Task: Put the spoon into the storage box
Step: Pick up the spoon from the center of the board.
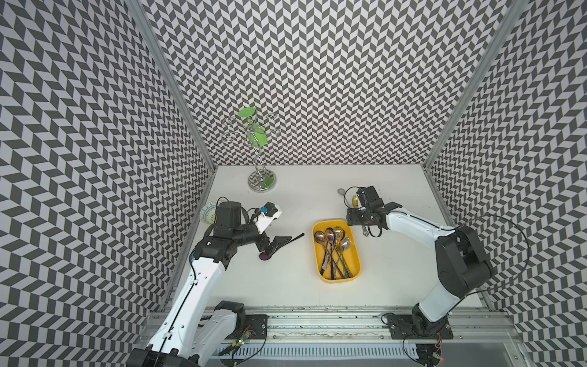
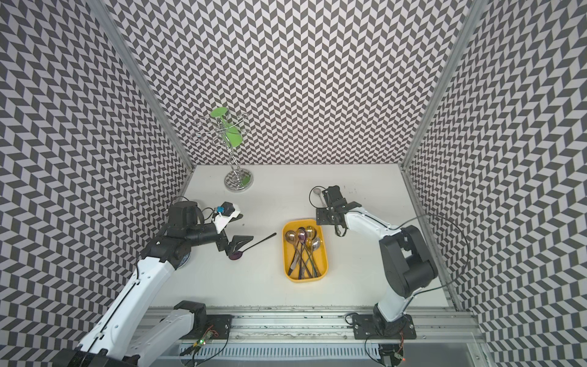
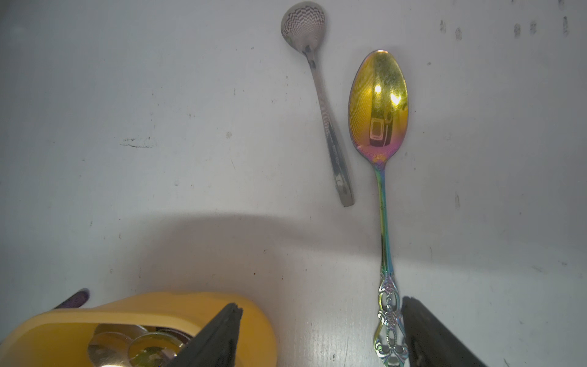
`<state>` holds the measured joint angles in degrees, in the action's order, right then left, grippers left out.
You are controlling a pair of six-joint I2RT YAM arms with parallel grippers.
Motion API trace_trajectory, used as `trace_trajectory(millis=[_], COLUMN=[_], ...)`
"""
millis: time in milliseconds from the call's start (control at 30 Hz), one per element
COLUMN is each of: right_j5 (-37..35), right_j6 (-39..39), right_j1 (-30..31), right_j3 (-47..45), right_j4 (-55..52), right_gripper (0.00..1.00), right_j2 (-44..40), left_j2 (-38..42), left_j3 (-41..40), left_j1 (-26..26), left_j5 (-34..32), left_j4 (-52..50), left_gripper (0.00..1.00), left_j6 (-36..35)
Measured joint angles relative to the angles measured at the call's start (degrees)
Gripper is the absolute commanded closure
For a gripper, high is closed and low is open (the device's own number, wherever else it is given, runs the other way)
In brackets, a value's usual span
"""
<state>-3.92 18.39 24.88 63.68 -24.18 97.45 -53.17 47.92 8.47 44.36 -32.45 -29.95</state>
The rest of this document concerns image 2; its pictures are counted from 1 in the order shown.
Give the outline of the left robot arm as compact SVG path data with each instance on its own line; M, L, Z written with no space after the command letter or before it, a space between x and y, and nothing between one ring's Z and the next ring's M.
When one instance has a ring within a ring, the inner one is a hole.
M232 255L235 239L225 228L242 218L237 205L218 206L206 222L194 201L171 205L168 221L147 244L119 296L93 329L73 349L63 349L52 359L54 366L150 366L174 343L185 336L206 335L206 305L181 301L159 324L138 339L133 336L171 275L183 264L194 246L216 244Z

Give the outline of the yellow plastic storage box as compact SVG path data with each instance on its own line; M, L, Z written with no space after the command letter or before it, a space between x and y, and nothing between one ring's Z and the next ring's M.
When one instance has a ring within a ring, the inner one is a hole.
M298 268L295 268L292 275L288 274L290 262L292 260L292 256L294 255L294 247L286 241L285 234L289 230L297 232L297 229L299 227L304 227L304 229L306 229L307 226L313 226L317 231L317 235L321 238L321 246L319 247L318 250L316 250L314 252L314 258L316 260L316 264L318 265L318 269L321 273L321 276L319 276L318 278L315 278L313 276L313 267L312 267L312 264L310 263L309 252L307 251L306 243L305 243L304 260L306 261L307 273L304 276L304 279L298 280L297 279ZM327 272L329 270L329 263L328 263L328 258L327 258L326 241L325 241L325 237L323 235L322 228L316 224L316 220L312 220L312 219L295 220L295 221L291 221L291 222L287 223L283 228L281 239L283 242L284 274L286 275L286 277L289 280L296 282L296 283L318 281L318 280L322 279L327 274Z

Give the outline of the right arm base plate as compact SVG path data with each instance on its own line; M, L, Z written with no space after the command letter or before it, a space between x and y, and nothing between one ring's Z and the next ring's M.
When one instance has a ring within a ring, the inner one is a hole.
M345 322L353 329L355 339L417 339L414 321L405 314L396 321L376 321L372 314L349 313Z

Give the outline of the purple spoon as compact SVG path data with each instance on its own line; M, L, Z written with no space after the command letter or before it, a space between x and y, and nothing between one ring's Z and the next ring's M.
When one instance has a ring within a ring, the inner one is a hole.
M307 239L307 233L306 230L304 229L304 227L299 227L297 229L297 239L299 242L299 257L300 257L300 270L299 270L299 275L298 275L298 279L304 279L304 276L307 273L307 266L306 266L306 261L304 260L304 249L305 249L305 243L306 243L306 239Z

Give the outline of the copper handled spoon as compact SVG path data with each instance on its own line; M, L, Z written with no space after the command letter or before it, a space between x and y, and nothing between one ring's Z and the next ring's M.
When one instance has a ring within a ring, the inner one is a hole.
M292 260L290 262L288 274L292 275L295 268L298 268L297 279L301 280L304 276L305 264L304 264L301 245L299 243L297 233L295 231L289 230L285 234L285 239L289 244L291 244L293 246L293 250L294 250L294 254L293 254Z

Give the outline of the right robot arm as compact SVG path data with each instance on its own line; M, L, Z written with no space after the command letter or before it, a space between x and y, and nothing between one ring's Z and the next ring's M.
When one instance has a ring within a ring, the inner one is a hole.
M438 277L422 233L416 226L386 223L360 203L348 202L337 185L322 187L320 194L324 206L316 208L318 225L334 226L338 237L354 231L378 244L388 290L373 308L371 327L379 336L397 336L410 325L406 310L411 301Z

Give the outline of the small silver spoon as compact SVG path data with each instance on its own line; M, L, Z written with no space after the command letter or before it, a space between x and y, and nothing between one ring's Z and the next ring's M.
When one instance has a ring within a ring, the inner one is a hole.
M312 189L312 193L313 193L313 194L315 194L315 195L317 195L317 196L318 196L318 197L320 197L320 198L322 198L322 197L323 197L323 196L322 196L322 191L323 191L323 188L322 188L322 187L314 187L314 188Z

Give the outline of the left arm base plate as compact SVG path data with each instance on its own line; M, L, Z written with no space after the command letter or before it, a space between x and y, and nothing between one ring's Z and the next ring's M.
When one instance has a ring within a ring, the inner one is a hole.
M203 339L206 332L212 332L211 339L227 340L232 329L233 316L230 314L213 314L196 321L194 339Z

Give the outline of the gold round spoon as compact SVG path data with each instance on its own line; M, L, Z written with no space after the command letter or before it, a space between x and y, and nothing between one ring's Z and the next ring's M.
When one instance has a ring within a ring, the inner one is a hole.
M307 233L307 240L306 240L306 248L309 252L309 260L313 267L313 276L318 278L321 276L321 273L318 269L318 265L316 264L316 260L314 258L314 252L319 249L321 246L321 238L317 235L317 231L313 226L307 226L306 228Z

